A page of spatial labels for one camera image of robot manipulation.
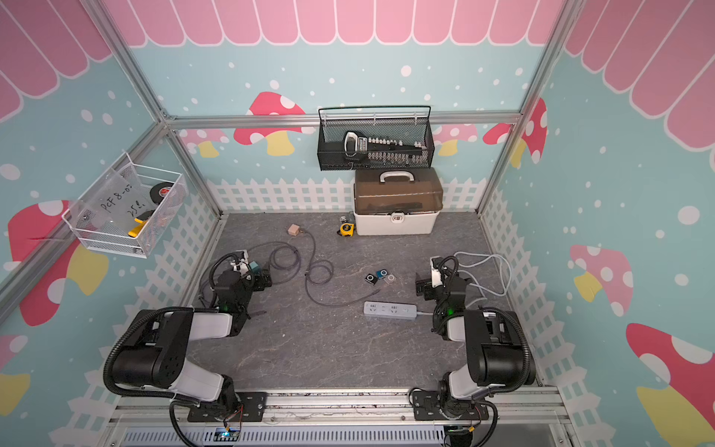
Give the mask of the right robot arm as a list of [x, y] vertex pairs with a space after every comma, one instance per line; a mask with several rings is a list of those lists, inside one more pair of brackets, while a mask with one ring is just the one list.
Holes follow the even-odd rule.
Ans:
[[439, 389], [408, 393], [418, 421], [488, 418], [487, 398], [510, 393], [536, 379], [536, 364], [517, 315], [467, 300], [474, 279], [460, 272], [455, 256], [430, 259], [430, 279], [415, 280], [416, 294], [433, 301], [432, 333], [462, 343], [465, 365], [447, 372]]

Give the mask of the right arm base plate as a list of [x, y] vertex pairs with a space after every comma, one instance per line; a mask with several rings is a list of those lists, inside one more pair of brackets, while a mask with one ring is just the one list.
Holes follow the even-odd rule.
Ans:
[[408, 402], [417, 421], [484, 421], [489, 419], [486, 405], [472, 400], [456, 400], [446, 392], [411, 389]]

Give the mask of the pink USB charger adapter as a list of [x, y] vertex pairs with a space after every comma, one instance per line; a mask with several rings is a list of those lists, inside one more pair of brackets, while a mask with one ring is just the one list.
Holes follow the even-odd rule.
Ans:
[[291, 225], [288, 228], [288, 234], [291, 235], [292, 237], [298, 236], [301, 233], [302, 229], [299, 227], [299, 225]]

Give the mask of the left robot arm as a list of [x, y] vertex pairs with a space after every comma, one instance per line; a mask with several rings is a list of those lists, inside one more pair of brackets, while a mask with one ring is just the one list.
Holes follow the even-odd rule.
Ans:
[[208, 273], [212, 302], [206, 308], [164, 307], [137, 313], [111, 349], [102, 380], [122, 397], [166, 398], [213, 417], [242, 409], [233, 380], [187, 358], [192, 342], [236, 337], [251, 319], [255, 292], [273, 285], [270, 269], [228, 253]]

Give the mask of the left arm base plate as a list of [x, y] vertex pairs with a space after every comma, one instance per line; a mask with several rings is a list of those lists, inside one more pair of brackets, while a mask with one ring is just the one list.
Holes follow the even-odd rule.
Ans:
[[266, 392], [238, 392], [235, 398], [221, 396], [217, 402], [201, 402], [189, 410], [190, 423], [261, 422], [266, 410]]

